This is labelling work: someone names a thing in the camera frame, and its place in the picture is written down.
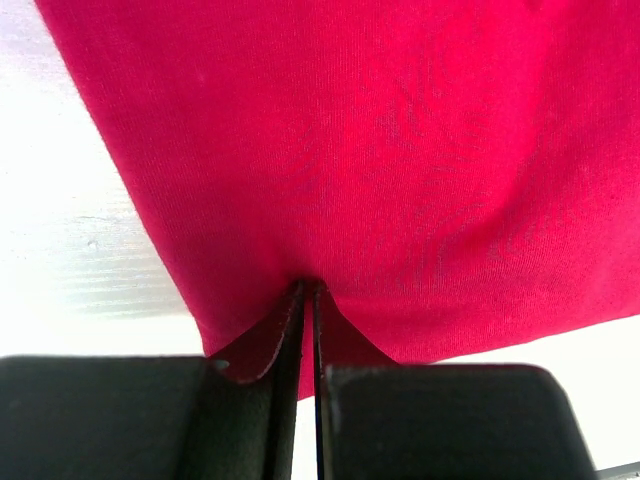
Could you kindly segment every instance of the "white surface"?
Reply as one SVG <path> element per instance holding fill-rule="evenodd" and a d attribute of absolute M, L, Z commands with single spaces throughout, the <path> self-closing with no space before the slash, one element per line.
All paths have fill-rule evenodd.
<path fill-rule="evenodd" d="M 28 0 L 0 3 L 0 225 L 0 356 L 202 352 Z M 454 361 L 549 369 L 603 469 L 640 460 L 638 338 L 626 319 Z M 294 479 L 313 478 L 311 399 L 298 418 Z"/>

